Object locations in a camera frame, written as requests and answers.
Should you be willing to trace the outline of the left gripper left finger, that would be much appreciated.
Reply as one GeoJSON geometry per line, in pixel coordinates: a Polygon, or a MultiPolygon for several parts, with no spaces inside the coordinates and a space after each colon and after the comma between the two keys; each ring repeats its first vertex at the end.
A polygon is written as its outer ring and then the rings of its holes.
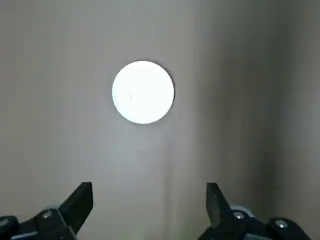
{"type": "Polygon", "coordinates": [[[14,215],[0,217],[2,240],[76,240],[93,210],[93,185],[82,182],[63,203],[47,207],[20,222],[14,215]]]}

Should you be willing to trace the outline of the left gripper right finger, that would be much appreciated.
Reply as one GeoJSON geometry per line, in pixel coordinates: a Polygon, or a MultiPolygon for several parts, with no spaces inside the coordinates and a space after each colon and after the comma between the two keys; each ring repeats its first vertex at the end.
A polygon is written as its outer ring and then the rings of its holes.
{"type": "Polygon", "coordinates": [[[210,225],[198,237],[200,240],[310,239],[291,219],[272,217],[262,222],[248,208],[229,205],[217,183],[206,184],[205,206],[210,225]]]}

